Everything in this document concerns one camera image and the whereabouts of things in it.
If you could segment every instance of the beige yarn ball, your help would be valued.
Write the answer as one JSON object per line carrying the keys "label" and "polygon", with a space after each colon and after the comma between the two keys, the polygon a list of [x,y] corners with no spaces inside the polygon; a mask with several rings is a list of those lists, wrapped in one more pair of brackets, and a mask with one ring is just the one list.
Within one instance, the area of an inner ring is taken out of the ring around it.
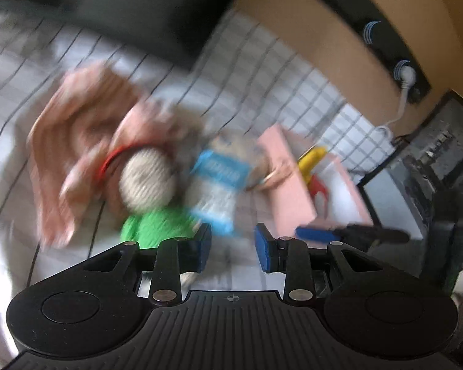
{"label": "beige yarn ball", "polygon": [[168,158],[157,149],[134,154],[120,177],[120,195],[127,208],[144,214],[170,203],[177,187]]}

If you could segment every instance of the pink towel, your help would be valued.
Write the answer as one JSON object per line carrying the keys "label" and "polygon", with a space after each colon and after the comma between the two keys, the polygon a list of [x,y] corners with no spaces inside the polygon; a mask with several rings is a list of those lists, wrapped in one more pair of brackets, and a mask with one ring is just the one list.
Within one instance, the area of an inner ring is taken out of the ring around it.
{"label": "pink towel", "polygon": [[104,64],[68,73],[32,127],[31,180],[43,245],[65,246],[107,155],[134,143],[168,148],[183,136],[174,116]]}

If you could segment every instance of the white power cord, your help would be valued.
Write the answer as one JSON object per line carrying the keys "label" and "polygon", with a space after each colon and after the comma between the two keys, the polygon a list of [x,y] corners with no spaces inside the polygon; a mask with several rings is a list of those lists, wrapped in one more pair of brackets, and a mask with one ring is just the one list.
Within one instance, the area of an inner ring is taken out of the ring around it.
{"label": "white power cord", "polygon": [[405,65],[403,66],[403,68],[401,68],[399,76],[402,83],[401,95],[399,97],[398,115],[396,116],[396,118],[386,122],[384,125],[376,127],[378,131],[384,132],[384,134],[389,140],[393,140],[393,132],[391,132],[391,130],[389,129],[389,125],[394,124],[395,122],[398,122],[401,118],[403,118],[406,103],[408,102],[408,91],[413,85],[415,85],[415,82],[417,80],[415,69],[411,68],[411,66],[408,65]]}

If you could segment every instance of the open box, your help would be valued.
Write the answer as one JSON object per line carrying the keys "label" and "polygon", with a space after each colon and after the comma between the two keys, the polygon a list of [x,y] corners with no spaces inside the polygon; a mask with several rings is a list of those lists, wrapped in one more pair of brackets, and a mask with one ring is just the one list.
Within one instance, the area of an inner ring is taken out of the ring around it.
{"label": "open box", "polygon": [[273,167],[286,161],[294,169],[284,183],[266,192],[278,236],[295,237],[295,229],[300,225],[325,229],[347,224],[373,225],[362,197],[338,156],[328,153],[313,170],[329,190],[327,217],[321,218],[289,145],[294,143],[296,149],[304,146],[307,150],[310,147],[307,142],[279,124],[266,129],[258,142],[268,152]]}

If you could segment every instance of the yellow object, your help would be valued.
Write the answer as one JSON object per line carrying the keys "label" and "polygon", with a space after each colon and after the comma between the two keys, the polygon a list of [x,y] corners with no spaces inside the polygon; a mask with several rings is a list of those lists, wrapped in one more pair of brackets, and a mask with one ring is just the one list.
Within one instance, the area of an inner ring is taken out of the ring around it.
{"label": "yellow object", "polygon": [[306,151],[298,160],[297,165],[302,174],[302,178],[308,185],[311,180],[312,169],[321,161],[327,154],[327,150],[322,146],[313,146]]}

